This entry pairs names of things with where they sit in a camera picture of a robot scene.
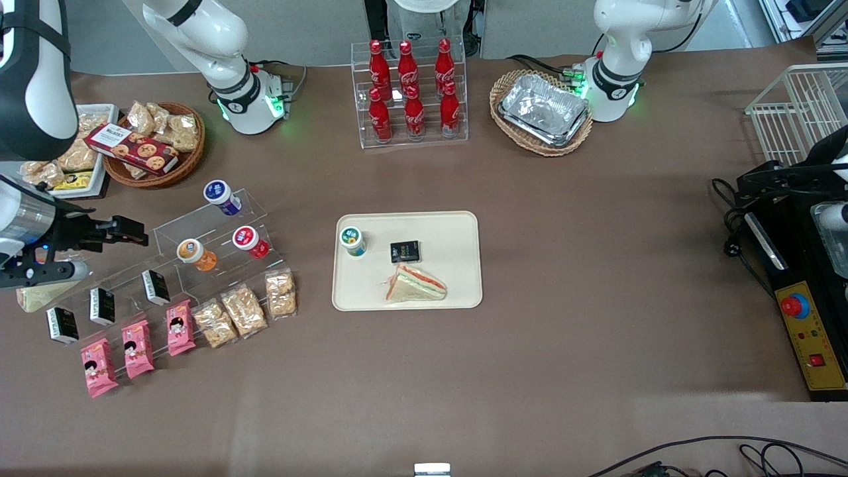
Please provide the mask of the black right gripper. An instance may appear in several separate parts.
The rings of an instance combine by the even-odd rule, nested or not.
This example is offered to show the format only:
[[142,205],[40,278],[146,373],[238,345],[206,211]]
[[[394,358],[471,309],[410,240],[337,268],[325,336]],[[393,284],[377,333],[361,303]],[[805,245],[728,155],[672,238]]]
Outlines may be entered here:
[[33,254],[55,254],[68,250],[103,253],[103,243],[129,242],[148,246],[148,235],[142,223],[114,215],[108,221],[98,222],[89,215],[94,208],[76,207],[58,209],[54,223],[42,238],[30,245]]

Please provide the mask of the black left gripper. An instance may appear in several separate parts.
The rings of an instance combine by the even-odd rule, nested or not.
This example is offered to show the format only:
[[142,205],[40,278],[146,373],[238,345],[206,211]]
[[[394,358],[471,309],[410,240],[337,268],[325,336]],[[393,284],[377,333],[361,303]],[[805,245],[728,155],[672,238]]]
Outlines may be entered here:
[[[777,172],[782,176],[779,181]],[[839,165],[758,166],[737,178],[737,199],[776,197],[782,192],[839,199]]]

